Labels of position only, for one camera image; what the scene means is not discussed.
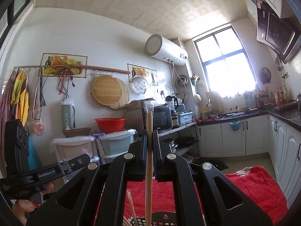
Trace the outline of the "left hand red nails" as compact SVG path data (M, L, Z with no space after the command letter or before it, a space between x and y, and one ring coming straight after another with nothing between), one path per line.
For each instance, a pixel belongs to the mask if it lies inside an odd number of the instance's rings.
M40 206L41 204L38 202L20 199L12 206L12 212L22 225L26 225L26 213L31 213Z

